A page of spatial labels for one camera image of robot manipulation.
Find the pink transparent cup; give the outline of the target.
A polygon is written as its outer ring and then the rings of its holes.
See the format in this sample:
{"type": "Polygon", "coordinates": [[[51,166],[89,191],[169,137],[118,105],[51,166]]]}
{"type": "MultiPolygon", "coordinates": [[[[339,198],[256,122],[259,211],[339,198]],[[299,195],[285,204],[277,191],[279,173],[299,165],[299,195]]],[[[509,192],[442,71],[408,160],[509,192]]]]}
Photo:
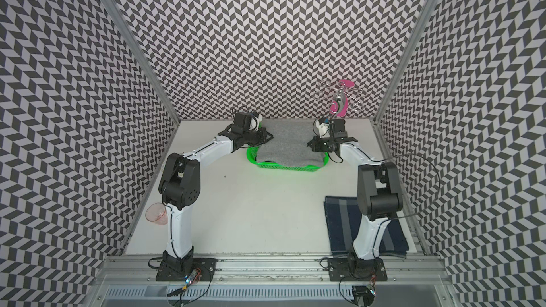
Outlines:
{"type": "Polygon", "coordinates": [[[169,222],[166,207],[162,203],[153,203],[149,206],[146,210],[145,218],[148,222],[156,225],[167,225],[169,222]]]}

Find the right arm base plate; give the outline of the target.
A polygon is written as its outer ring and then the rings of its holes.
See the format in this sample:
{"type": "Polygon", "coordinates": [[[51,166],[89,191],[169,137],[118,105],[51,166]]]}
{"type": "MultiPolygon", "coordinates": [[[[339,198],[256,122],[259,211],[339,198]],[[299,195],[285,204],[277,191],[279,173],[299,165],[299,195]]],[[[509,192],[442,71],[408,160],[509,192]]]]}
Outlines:
{"type": "Polygon", "coordinates": [[[354,267],[351,268],[347,258],[326,258],[326,270],[330,281],[372,281],[384,282],[388,281],[385,265],[381,258],[374,260],[355,261],[354,267]]]}

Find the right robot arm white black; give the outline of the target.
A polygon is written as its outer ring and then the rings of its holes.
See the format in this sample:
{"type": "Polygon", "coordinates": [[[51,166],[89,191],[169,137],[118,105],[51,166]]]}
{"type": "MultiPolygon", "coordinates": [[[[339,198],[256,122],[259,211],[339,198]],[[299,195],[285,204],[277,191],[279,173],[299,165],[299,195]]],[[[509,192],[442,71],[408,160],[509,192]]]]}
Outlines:
{"type": "Polygon", "coordinates": [[[357,169],[356,202],[362,214],[356,239],[348,250],[352,272],[378,264],[380,242],[391,220],[403,208],[400,175],[396,165],[367,155],[358,140],[348,136],[344,119],[318,118],[315,136],[308,143],[313,152],[334,153],[340,162],[357,169]]]}

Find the navy striped folded scarf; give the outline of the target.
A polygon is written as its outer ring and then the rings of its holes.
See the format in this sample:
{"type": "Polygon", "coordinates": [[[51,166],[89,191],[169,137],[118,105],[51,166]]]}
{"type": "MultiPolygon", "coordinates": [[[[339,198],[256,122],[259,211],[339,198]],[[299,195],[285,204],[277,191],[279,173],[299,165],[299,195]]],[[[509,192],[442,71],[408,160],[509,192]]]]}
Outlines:
{"type": "MultiPolygon", "coordinates": [[[[356,198],[327,196],[324,211],[331,253],[346,254],[358,235],[361,225],[361,212],[356,198]]],[[[377,256],[407,256],[410,246],[399,220],[391,221],[383,233],[377,256]]]]}

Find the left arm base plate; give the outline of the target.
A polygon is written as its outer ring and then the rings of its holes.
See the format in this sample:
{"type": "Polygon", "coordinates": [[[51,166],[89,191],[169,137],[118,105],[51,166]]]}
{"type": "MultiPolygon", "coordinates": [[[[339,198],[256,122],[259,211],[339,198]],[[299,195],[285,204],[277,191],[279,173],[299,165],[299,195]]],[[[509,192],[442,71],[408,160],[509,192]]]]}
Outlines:
{"type": "Polygon", "coordinates": [[[155,280],[182,284],[190,277],[192,271],[196,270],[198,272],[196,279],[199,278],[202,282],[210,282],[215,275],[217,262],[216,258],[196,258],[193,259],[192,264],[186,264],[183,271],[177,271],[162,260],[156,272],[155,280]]]}

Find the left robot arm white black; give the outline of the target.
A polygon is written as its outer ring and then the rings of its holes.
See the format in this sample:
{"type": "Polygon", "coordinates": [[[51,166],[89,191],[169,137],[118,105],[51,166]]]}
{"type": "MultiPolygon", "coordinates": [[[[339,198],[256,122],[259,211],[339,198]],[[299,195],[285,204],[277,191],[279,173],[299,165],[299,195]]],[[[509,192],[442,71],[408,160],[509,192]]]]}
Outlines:
{"type": "Polygon", "coordinates": [[[191,216],[192,205],[200,196],[201,170],[239,149],[273,140],[262,121],[258,112],[238,112],[225,129],[203,146],[191,152],[169,154],[159,183],[169,226],[163,264],[178,273],[192,270],[191,216]]]}

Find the aluminium front rail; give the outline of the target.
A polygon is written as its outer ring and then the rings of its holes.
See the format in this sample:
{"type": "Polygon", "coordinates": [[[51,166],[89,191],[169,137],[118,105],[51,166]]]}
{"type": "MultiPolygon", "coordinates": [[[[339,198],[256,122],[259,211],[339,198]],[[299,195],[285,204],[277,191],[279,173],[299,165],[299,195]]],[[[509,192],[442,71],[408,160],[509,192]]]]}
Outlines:
{"type": "Polygon", "coordinates": [[[86,306],[200,306],[208,302],[257,304],[303,302],[362,304],[365,289],[377,306],[459,306],[454,285],[435,256],[383,259],[388,281],[330,281],[326,254],[210,254],[210,282],[156,281],[159,260],[150,256],[109,257],[92,284],[86,306]]]}

